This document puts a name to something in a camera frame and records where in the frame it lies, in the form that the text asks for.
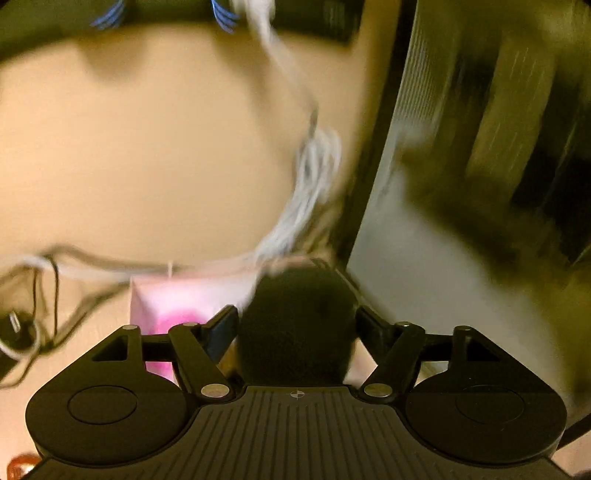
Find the black robotic base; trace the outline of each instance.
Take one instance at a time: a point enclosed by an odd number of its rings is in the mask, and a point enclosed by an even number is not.
[[[226,307],[203,326],[114,332],[31,399],[44,460],[28,480],[563,479],[549,460],[560,397],[469,327],[453,336],[356,314],[378,367],[344,386],[263,387],[216,368],[236,336]],[[423,361],[446,372],[415,386]],[[145,370],[170,361],[180,388]]]

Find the orange object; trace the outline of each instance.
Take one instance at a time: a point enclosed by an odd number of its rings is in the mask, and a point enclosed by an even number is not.
[[[41,462],[41,457],[33,453],[25,453],[13,458],[6,467],[8,480],[20,480],[39,462]]]

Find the blue cable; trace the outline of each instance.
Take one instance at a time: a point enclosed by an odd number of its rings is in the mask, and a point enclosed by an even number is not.
[[[109,27],[116,28],[121,24],[124,12],[125,0],[118,0],[105,15],[95,19],[90,26],[96,27],[99,30]]]
[[[230,12],[212,0],[213,16],[220,28],[227,33],[234,33],[234,27],[237,25],[236,20],[240,19],[239,15]]]

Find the metal screw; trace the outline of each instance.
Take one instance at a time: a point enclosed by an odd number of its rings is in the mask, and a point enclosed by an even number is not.
[[[209,398],[223,398],[229,393],[228,386],[221,383],[210,383],[201,389],[201,395]]]
[[[371,383],[363,389],[366,395],[375,398],[385,398],[392,395],[392,387],[384,383]]]

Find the power adapter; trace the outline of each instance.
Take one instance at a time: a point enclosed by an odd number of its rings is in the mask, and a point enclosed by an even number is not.
[[[0,317],[0,380],[38,349],[38,336],[28,314],[10,312]]]

